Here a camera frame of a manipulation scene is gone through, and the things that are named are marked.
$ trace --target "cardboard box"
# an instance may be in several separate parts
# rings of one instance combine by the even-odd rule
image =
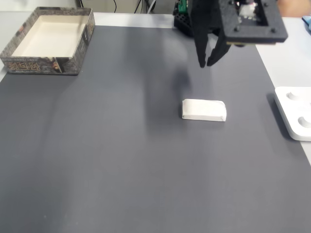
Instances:
[[[0,58],[9,73],[77,75],[94,27],[90,8],[37,7]]]

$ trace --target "white plastic tray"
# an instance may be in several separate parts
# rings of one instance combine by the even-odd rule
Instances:
[[[277,87],[276,104],[290,136],[311,141],[311,87]]]

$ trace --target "white table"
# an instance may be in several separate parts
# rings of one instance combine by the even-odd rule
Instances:
[[[30,12],[0,13],[0,21],[3,22],[0,24],[0,31],[5,32],[0,37],[0,51],[29,14]],[[101,26],[173,27],[171,15],[94,13],[94,16],[96,25]],[[284,18],[284,23],[289,35],[286,42],[274,46],[257,45],[259,54],[275,87],[311,86],[311,33],[299,18]],[[0,81],[5,74],[3,64],[0,63]],[[301,145],[311,162],[311,143],[301,142]]]

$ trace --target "gray mat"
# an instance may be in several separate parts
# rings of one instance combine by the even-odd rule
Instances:
[[[273,91],[253,46],[200,69],[178,31],[96,26],[79,76],[0,83],[0,232],[310,233]],[[227,121],[182,120],[185,98]]]

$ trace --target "black cable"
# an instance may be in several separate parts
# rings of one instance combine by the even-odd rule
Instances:
[[[139,7],[140,2],[141,2],[141,0],[139,0],[139,3],[138,3],[138,5],[137,5],[137,7],[136,7],[136,9],[135,9],[135,11],[134,11],[134,14],[136,13],[136,11],[137,11],[137,9],[138,9],[138,7]]]
[[[115,2],[115,5],[116,5],[116,8],[115,8],[115,12],[116,12],[116,10],[117,10],[117,4],[116,4],[116,1],[115,1],[115,0],[113,0],[113,1]]]

